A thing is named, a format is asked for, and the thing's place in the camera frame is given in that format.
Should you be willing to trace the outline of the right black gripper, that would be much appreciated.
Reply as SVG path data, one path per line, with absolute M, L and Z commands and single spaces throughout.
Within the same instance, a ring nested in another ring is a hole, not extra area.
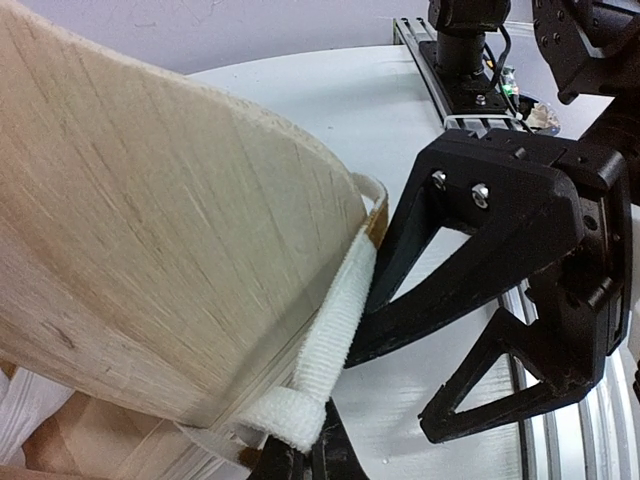
M 398 296 L 442 228 L 468 238 Z M 632 251 L 628 172 L 616 150 L 504 129 L 449 130 L 415 160 L 346 365 L 420 340 L 552 263 L 529 279 L 534 324 L 560 365 L 558 397 L 581 400 L 628 332 Z

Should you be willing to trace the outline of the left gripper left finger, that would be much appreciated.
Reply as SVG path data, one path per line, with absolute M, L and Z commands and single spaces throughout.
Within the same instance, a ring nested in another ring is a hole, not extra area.
M 312 479 L 312 455 L 269 436 L 254 468 L 254 480 Z

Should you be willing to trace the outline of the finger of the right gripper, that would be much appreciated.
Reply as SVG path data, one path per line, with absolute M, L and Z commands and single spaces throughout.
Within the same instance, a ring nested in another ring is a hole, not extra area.
M 425 405 L 420 427 L 440 444 L 575 404 L 594 385 L 593 360 L 593 339 L 573 324 L 527 324 L 500 307 Z

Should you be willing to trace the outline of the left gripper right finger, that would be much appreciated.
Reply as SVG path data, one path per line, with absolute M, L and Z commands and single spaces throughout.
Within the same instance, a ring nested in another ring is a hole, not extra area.
M 310 454 L 311 478 L 317 480 L 368 480 L 332 399 L 326 419 Z

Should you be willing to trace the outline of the bear print cushion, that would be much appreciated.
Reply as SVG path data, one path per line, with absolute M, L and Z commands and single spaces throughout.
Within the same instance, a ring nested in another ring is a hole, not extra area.
M 371 201 L 297 350 L 292 374 L 221 433 L 175 425 L 100 401 L 23 368 L 1 378 L 1 475 L 5 479 L 254 479 L 269 436 L 311 454 L 326 404 L 362 316 L 388 194 L 354 176 Z

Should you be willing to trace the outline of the wooden pet bed frame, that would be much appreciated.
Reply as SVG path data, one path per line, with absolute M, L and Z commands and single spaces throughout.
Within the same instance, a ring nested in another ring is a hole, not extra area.
M 228 430 L 293 372 L 371 207 L 355 175 L 253 102 L 3 2 L 2 360 Z

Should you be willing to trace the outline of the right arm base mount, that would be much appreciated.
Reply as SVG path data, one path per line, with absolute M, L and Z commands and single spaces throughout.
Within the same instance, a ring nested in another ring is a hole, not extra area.
M 435 40 L 420 40 L 418 49 L 434 81 L 445 116 L 502 115 L 507 103 L 498 84 L 485 73 L 486 34 L 439 32 Z

